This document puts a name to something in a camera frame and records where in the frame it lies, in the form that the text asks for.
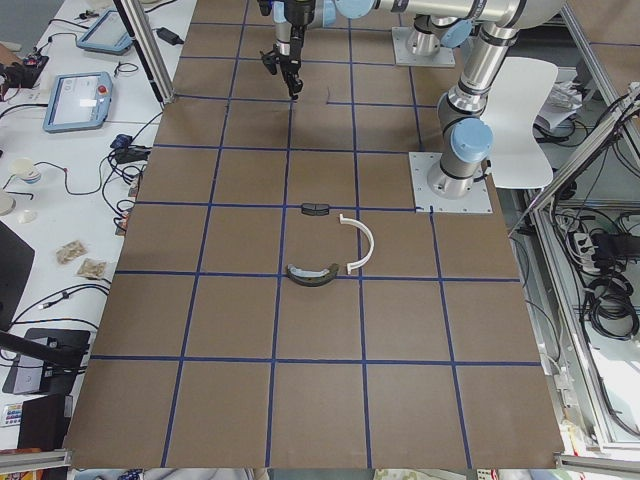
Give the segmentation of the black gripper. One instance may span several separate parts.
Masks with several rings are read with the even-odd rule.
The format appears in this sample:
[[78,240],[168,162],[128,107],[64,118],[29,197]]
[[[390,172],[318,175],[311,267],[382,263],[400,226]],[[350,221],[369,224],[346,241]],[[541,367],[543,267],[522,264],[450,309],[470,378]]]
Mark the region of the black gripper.
[[281,72],[291,99],[303,89],[299,78],[301,52],[307,28],[314,20],[314,1],[258,1],[262,16],[273,15],[276,42],[269,52],[260,52],[263,65],[271,75]]

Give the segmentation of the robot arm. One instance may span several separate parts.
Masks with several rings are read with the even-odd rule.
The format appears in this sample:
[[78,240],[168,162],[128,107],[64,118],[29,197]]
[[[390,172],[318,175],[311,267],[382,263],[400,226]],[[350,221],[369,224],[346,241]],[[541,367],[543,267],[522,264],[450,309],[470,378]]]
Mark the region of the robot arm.
[[518,32],[545,23],[564,6],[562,1],[338,1],[347,18],[361,18],[373,9],[410,12],[432,19],[481,20],[478,39],[458,83],[443,95],[437,114],[442,128],[444,152],[429,170],[427,182],[447,199],[465,196],[474,173],[490,153],[493,133],[480,116],[488,93],[508,49]]
[[[296,100],[303,88],[299,70],[306,32],[333,25],[339,15],[362,18],[374,5],[373,1],[260,1],[261,15],[271,17],[276,30],[272,49],[261,54],[263,65],[270,74],[282,76],[290,98]],[[460,46],[471,31],[468,19],[417,14],[401,50],[417,58],[434,57]]]

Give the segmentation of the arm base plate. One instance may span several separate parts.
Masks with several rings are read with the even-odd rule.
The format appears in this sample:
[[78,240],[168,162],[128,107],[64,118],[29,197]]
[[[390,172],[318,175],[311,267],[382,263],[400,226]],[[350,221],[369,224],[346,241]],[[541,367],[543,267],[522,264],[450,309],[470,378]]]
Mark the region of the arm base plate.
[[467,179],[454,179],[441,169],[441,153],[410,152],[415,210],[420,213],[482,214],[493,212],[486,177],[477,168]]
[[430,68],[455,66],[453,50],[441,46],[433,34],[420,32],[413,27],[393,27],[391,36],[396,65]]

